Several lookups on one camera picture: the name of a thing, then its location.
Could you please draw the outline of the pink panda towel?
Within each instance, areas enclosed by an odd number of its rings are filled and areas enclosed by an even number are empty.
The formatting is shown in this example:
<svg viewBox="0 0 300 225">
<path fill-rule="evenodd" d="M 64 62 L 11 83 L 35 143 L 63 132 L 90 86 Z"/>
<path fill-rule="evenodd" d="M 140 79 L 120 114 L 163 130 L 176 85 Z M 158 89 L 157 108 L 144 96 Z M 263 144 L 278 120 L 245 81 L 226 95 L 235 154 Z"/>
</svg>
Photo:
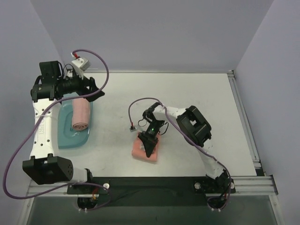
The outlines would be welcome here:
<svg viewBox="0 0 300 225">
<path fill-rule="evenodd" d="M 142 143 L 142 141 L 138 138 L 138 136 L 135 138 L 135 140 L 133 141 L 133 148 L 131 151 L 131 155 L 133 158 L 138 159 L 138 160 L 142 160 L 142 161 L 146 161 L 146 162 L 151 162 L 151 163 L 156 163 L 157 159 L 158 159 L 158 148 L 159 148 L 159 144 L 160 144 L 160 138 L 157 135 L 158 138 L 158 142 L 154 148 L 153 153 L 151 154 L 150 157 L 146 156 L 146 151 L 144 149 L 144 145 Z"/>
</svg>

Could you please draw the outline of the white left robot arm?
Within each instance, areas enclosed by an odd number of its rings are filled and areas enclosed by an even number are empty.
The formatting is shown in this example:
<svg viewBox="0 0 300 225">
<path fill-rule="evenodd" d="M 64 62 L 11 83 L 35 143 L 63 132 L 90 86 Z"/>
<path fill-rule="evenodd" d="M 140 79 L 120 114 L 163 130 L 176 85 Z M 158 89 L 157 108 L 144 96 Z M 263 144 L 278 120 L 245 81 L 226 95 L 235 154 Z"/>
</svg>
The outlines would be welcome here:
<svg viewBox="0 0 300 225">
<path fill-rule="evenodd" d="M 71 160 L 59 156 L 59 100 L 74 92 L 79 96 L 96 92 L 87 98 L 92 102 L 104 92 L 98 89 L 93 78 L 84 76 L 84 71 L 90 66 L 87 59 L 77 58 L 71 66 L 72 76 L 68 77 L 62 74 L 62 65 L 58 61 L 39 64 L 41 75 L 30 91 L 35 113 L 34 143 L 30 158 L 23 161 L 22 169 L 38 185 L 78 182 L 79 189 L 89 193 L 95 187 L 89 169 L 78 169 Z"/>
</svg>

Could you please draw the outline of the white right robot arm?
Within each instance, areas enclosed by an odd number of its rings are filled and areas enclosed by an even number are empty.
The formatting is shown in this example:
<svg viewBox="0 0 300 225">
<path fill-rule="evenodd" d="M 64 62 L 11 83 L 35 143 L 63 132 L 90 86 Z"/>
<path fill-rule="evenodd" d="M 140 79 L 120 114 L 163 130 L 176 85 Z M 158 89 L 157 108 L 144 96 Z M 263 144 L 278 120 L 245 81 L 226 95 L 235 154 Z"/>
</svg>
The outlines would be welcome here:
<svg viewBox="0 0 300 225">
<path fill-rule="evenodd" d="M 160 128 L 168 122 L 176 128 L 184 139 L 196 149 L 203 162 L 208 187 L 213 192 L 231 186 L 231 176 L 225 166 L 220 163 L 213 152 L 211 141 L 211 125 L 196 106 L 175 108 L 155 103 L 143 113 L 143 118 L 149 123 L 148 128 L 138 134 L 144 146 L 146 157 L 150 157 L 158 144 Z"/>
</svg>

